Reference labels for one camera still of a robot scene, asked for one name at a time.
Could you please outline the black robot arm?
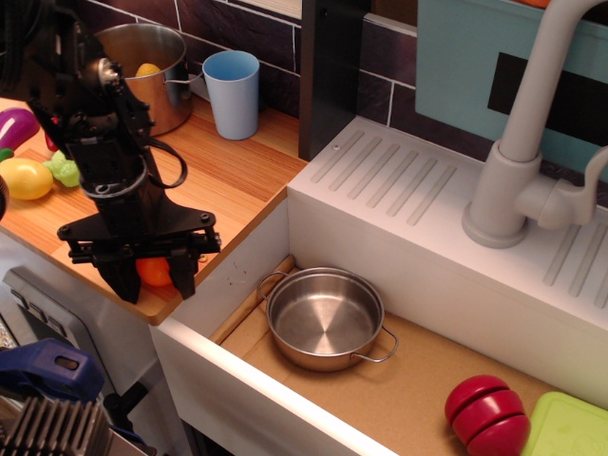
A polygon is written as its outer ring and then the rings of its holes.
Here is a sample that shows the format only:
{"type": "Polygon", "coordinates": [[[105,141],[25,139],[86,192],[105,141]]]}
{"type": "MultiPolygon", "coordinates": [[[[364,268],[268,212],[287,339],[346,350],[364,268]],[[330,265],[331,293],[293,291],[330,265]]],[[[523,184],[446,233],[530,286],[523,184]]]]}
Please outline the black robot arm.
{"type": "Polygon", "coordinates": [[[53,1],[1,5],[1,95],[26,103],[51,140],[74,160],[96,213],[62,226],[71,260],[93,265],[121,299],[136,302],[137,263],[162,257],[183,297],[196,289],[202,255],[220,238],[212,213],[167,197],[152,152],[149,107],[120,64],[78,16],[53,1]]]}

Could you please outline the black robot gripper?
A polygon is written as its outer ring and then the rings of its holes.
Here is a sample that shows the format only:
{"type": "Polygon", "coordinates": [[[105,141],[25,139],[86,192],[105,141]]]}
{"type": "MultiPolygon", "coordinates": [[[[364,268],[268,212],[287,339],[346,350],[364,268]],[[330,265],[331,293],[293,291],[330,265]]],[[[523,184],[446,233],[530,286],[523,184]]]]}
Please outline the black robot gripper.
{"type": "Polygon", "coordinates": [[[197,258],[220,251],[210,212],[176,204],[158,170],[141,161],[130,177],[108,182],[81,177],[81,189],[97,212],[57,231],[75,263],[93,263],[122,300],[136,304],[141,279],[134,258],[167,257],[169,275],[183,299],[195,294],[197,258]]]}

